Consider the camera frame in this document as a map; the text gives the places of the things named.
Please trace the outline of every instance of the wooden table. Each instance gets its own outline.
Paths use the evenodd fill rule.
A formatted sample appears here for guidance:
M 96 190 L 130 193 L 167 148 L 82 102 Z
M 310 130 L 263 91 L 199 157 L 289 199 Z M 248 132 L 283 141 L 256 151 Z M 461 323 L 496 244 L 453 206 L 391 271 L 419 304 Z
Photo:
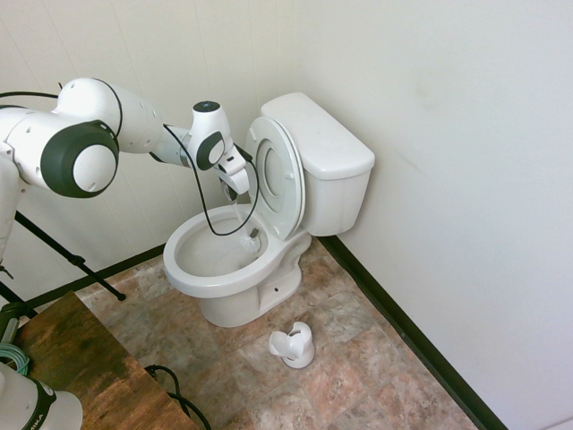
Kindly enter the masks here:
M 77 396 L 82 430 L 198 428 L 73 293 L 24 324 L 14 344 L 32 378 Z

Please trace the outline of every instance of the black cable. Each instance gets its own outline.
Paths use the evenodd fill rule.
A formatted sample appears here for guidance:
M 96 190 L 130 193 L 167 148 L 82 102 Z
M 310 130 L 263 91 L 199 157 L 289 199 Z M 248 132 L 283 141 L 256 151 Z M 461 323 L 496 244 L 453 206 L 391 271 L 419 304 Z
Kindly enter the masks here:
M 211 426 L 209 425 L 209 421 L 207 421 L 207 418 L 201 413 L 201 411 L 195 406 L 193 405 L 188 399 L 186 399 L 183 396 L 179 396 L 177 394 L 174 394 L 172 392 L 168 392 L 167 395 L 171 398 L 171 399 L 175 399 L 175 400 L 179 400 L 180 402 L 182 401 L 184 404 L 186 404 L 189 408 L 193 409 L 193 412 L 195 412 L 195 414 L 197 415 L 197 417 L 199 417 L 199 419 L 201 420 L 201 422 L 203 423 L 203 425 L 205 426 L 205 430 L 211 430 Z
M 114 88 L 107 82 L 102 81 L 101 79 L 98 78 L 92 78 L 92 79 L 94 81 L 100 81 L 101 83 L 105 84 L 111 90 L 111 92 L 114 93 L 115 100 L 117 100 L 117 107 L 119 108 L 119 125 L 117 126 L 117 133 L 115 133 L 115 138 L 117 139 L 117 136 L 119 136 L 119 133 L 122 131 L 122 125 L 124 124 L 124 108 L 122 106 L 122 100 L 119 99 L 119 96 L 115 92 Z
M 257 179 L 257 194 L 255 195 L 254 203 L 252 204 L 251 211 L 249 212 L 249 215 L 247 215 L 247 218 L 244 220 L 244 222 L 239 227 L 237 227 L 236 229 L 229 231 L 227 233 L 218 233 L 213 228 L 213 225 L 211 224 L 211 220 L 209 218 L 209 214 L 207 213 L 207 205 L 205 204 L 205 197 L 203 196 L 203 190 L 201 188 L 201 182 L 199 181 L 199 174 L 197 173 L 197 168 L 195 167 L 195 163 L 193 163 L 193 159 L 191 158 L 191 155 L 189 155 L 189 152 L 187 151 L 187 148 L 185 148 L 185 145 L 183 145 L 183 143 L 179 140 L 179 138 L 177 136 L 175 136 L 175 133 L 173 133 L 171 131 L 169 126 L 166 124 L 163 124 L 163 127 L 169 132 L 169 134 L 171 134 L 173 136 L 173 138 L 177 141 L 177 143 L 179 143 L 179 146 L 181 146 L 181 148 L 185 152 L 185 155 L 189 159 L 189 162 L 191 163 L 191 167 L 193 168 L 193 173 L 195 174 L 195 179 L 197 180 L 197 187 L 199 188 L 199 196 L 201 197 L 201 204 L 203 205 L 203 212 L 205 213 L 205 218 L 207 219 L 207 224 L 209 224 L 209 228 L 211 229 L 213 234 L 215 236 L 230 236 L 233 233 L 236 233 L 237 231 L 239 231 L 241 228 L 243 228 L 246 225 L 246 223 L 249 221 L 249 219 L 251 218 L 252 213 L 254 212 L 254 208 L 257 206 L 257 201 L 259 200 L 259 191 L 260 191 L 259 172 L 257 172 L 257 168 L 252 163 L 252 160 L 248 159 L 247 162 L 252 166 L 252 169 L 254 170 L 254 175 Z
M 50 99 L 57 99 L 55 94 L 48 94 L 46 92 L 34 92 L 34 91 L 12 91 L 12 92 L 2 92 L 0 93 L 0 99 L 4 97 L 12 96 L 35 96 L 35 97 L 48 97 Z
M 199 419 L 201 420 L 201 422 L 205 426 L 205 430 L 211 430 L 211 426 L 209 425 L 209 421 L 207 421 L 207 418 L 201 413 L 201 411 L 195 405 L 193 405 L 188 399 L 186 399 L 185 397 L 183 397 L 181 395 L 181 391 L 179 390 L 179 380 L 177 379 L 177 376 L 175 375 L 175 373 L 171 369 L 169 369 L 168 367 L 165 367 L 164 365 L 148 365 L 147 367 L 145 367 L 145 370 L 153 378 L 155 378 L 155 375 L 156 375 L 155 371 L 156 370 L 163 370 L 164 372 L 167 372 L 169 375 L 171 375 L 171 377 L 173 378 L 173 382 L 175 383 L 175 393 L 168 392 L 167 395 L 171 399 L 175 399 L 175 400 L 179 401 L 179 404 L 181 405 L 181 409 L 183 410 L 185 415 L 188 417 L 191 417 L 191 415 L 189 414 L 189 410 L 187 409 L 187 406 L 189 408 L 191 408 L 192 411 L 195 412 L 197 417 L 199 417 Z
M 155 378 L 155 375 L 156 375 L 155 371 L 156 370 L 163 370 L 164 372 L 167 372 L 173 378 L 173 382 L 175 383 L 175 393 L 177 393 L 178 395 L 181 395 L 181 390 L 179 389 L 179 380 L 177 379 L 175 372 L 173 372 L 171 369 L 169 369 L 168 367 L 165 367 L 164 365 L 148 365 L 147 367 L 145 367 L 145 370 L 153 378 Z M 189 417 L 190 416 L 189 410 L 187 410 L 187 407 L 185 406 L 185 404 L 182 401 L 179 401 L 179 404 L 181 405 L 181 409 L 183 410 L 185 415 Z

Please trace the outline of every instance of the toilet tank lid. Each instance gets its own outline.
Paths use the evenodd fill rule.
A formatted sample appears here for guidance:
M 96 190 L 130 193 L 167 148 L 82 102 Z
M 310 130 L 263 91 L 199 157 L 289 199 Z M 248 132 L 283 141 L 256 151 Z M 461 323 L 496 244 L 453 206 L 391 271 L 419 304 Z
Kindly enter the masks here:
M 271 100 L 262 106 L 261 114 L 285 128 L 303 168 L 318 179 L 356 176 L 374 165 L 374 153 L 301 92 Z

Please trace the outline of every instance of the green cable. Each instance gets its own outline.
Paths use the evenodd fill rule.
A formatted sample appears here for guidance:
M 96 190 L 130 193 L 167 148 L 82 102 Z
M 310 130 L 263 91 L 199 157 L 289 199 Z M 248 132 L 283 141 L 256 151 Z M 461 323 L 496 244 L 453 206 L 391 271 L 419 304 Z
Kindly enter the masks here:
M 16 372 L 19 374 L 28 374 L 28 363 L 30 359 L 26 357 L 26 354 L 24 354 L 21 349 L 12 343 L 0 342 L 0 357 L 10 358 L 16 365 Z

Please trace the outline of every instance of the black baseboard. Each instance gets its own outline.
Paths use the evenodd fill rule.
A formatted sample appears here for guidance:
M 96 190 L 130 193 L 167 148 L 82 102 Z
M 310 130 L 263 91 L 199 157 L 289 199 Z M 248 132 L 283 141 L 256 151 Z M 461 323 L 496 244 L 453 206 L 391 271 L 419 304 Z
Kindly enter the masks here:
M 340 239 L 319 239 L 474 424 L 482 430 L 508 430 Z
M 146 262 L 153 257 L 157 257 L 163 253 L 163 248 L 165 245 L 156 246 L 155 248 L 150 249 L 149 251 L 145 251 L 144 253 L 137 254 L 127 260 L 123 260 L 122 262 L 118 262 L 113 264 L 101 271 L 97 271 L 96 273 L 103 279 L 109 278 L 110 276 L 114 276 L 117 273 L 122 271 L 126 271 L 127 269 L 131 269 L 133 266 L 141 264 L 142 262 Z M 33 309 L 38 306 L 45 305 L 53 300 L 56 300 L 62 297 L 65 293 L 69 291 L 79 291 L 80 289 L 86 288 L 91 284 L 95 283 L 96 281 L 89 277 L 84 276 L 83 278 L 77 279 L 69 284 L 63 285 L 60 288 L 53 289 L 52 291 L 48 291 L 40 296 L 34 297 L 31 300 L 28 300 L 26 303 Z

